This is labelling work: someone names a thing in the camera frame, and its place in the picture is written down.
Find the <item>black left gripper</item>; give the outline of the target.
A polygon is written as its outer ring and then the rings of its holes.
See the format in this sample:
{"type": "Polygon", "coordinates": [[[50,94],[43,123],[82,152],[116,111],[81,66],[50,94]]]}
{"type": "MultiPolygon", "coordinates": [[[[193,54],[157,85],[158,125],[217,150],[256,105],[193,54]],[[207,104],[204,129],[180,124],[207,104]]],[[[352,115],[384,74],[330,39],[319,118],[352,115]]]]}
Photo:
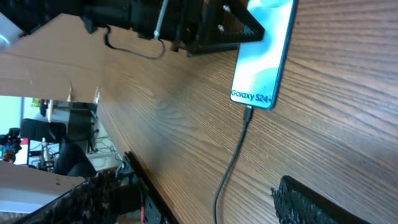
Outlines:
{"type": "Polygon", "coordinates": [[[263,39],[265,29],[241,0],[137,0],[131,28],[142,39],[170,41],[190,56],[224,52],[263,39]]]}

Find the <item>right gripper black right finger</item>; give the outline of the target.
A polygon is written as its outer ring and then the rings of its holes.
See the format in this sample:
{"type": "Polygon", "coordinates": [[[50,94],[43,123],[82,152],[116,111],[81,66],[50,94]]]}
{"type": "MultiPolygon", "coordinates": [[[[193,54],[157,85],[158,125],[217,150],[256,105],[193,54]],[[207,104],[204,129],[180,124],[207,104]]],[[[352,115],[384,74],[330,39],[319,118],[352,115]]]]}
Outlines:
{"type": "Polygon", "coordinates": [[[281,224],[369,224],[288,175],[271,197],[281,224]]]}

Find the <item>Samsung Galaxy smartphone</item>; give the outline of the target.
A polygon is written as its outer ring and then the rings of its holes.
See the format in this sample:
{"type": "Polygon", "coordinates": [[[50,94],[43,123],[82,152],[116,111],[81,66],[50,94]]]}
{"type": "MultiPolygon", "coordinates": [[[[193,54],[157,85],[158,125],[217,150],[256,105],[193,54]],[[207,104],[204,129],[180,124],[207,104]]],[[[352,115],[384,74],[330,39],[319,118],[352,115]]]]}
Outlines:
{"type": "Polygon", "coordinates": [[[248,11],[265,29],[259,42],[239,46],[230,91],[235,103],[273,109],[287,56],[297,0],[250,0],[248,11]]]}

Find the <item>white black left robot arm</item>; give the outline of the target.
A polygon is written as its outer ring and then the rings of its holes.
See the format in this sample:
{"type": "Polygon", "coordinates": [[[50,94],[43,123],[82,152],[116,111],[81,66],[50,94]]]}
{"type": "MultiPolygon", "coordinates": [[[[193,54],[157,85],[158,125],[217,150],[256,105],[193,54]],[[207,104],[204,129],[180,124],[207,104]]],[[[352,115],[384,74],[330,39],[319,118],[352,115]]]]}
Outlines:
{"type": "Polygon", "coordinates": [[[113,26],[142,39],[170,41],[190,56],[234,50],[265,29],[237,0],[1,0],[1,13],[31,34],[60,14],[78,16],[88,33],[113,26]]]}

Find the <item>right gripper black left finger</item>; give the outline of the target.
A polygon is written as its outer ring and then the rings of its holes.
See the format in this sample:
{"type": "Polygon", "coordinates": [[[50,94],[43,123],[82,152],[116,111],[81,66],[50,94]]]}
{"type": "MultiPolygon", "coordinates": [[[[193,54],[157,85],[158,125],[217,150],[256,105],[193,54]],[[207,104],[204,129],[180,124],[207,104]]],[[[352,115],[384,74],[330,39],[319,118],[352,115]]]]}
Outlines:
{"type": "Polygon", "coordinates": [[[23,223],[114,223],[118,216],[142,205],[137,184],[123,184],[132,177],[115,170],[97,173],[42,208],[16,220],[23,223]]]}

